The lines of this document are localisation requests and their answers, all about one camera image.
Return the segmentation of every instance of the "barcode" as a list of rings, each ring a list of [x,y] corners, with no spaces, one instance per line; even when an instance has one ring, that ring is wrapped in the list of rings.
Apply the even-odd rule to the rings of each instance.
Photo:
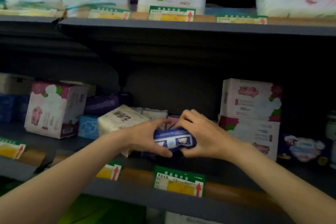
[[[67,133],[71,133],[71,132],[72,132],[72,128],[63,129],[63,134],[67,134]]]

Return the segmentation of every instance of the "gray shelf edge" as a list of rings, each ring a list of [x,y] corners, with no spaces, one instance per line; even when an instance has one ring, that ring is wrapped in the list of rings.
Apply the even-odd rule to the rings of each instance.
[[[18,181],[27,181],[37,167],[0,157],[0,175]]]
[[[227,33],[283,34],[283,35],[312,35],[336,36],[335,27],[321,26],[291,26],[291,25],[254,25],[230,24],[214,22],[174,22],[174,21],[143,21],[143,20],[112,20],[65,18],[60,25],[90,26],[90,27],[123,27],[146,29],[172,29],[187,31],[208,31]]]
[[[54,17],[35,17],[35,16],[16,16],[16,15],[0,15],[0,22],[38,22],[53,23],[59,18]]]
[[[275,221],[274,212],[268,212],[266,209],[248,208],[225,201],[192,197],[107,179],[95,178],[83,193],[225,224],[254,223],[251,219],[256,218],[257,220],[261,216],[263,219],[269,218],[270,223],[293,223],[283,213],[279,214],[279,218]]]

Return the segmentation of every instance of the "person's right hand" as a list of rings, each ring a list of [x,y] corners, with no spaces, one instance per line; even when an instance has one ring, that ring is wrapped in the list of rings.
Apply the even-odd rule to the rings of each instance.
[[[234,162],[234,157],[245,146],[239,139],[229,135],[224,129],[196,110],[183,111],[175,127],[185,128],[196,138],[195,148],[181,149],[187,158],[218,158]]]

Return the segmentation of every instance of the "pink package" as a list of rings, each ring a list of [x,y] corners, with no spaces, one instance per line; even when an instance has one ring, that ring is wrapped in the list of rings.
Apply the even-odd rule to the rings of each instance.
[[[224,80],[220,115],[280,122],[282,93],[270,82]]]
[[[270,159],[277,159],[279,122],[221,116],[219,126],[241,141],[251,143]]]
[[[28,132],[64,138],[78,133],[87,88],[61,82],[35,82],[24,127]]]
[[[167,130],[167,129],[170,129],[172,126],[176,125],[176,123],[179,122],[180,117],[181,117],[181,116],[179,116],[179,115],[170,115],[170,116],[168,116],[168,120],[170,120],[171,123],[170,123],[170,124],[167,124],[167,126],[166,126],[166,130]]]

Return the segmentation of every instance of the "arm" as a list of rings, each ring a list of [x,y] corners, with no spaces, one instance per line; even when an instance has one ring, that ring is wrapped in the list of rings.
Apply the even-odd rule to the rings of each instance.
[[[153,140],[156,120],[105,135],[51,169],[0,197],[0,223],[56,223],[84,187],[124,149],[172,153]]]
[[[195,148],[182,149],[185,157],[218,158],[237,165],[298,224],[335,223],[333,198],[270,160],[251,144],[230,136],[202,114],[186,110],[176,126],[184,127],[197,140]]]

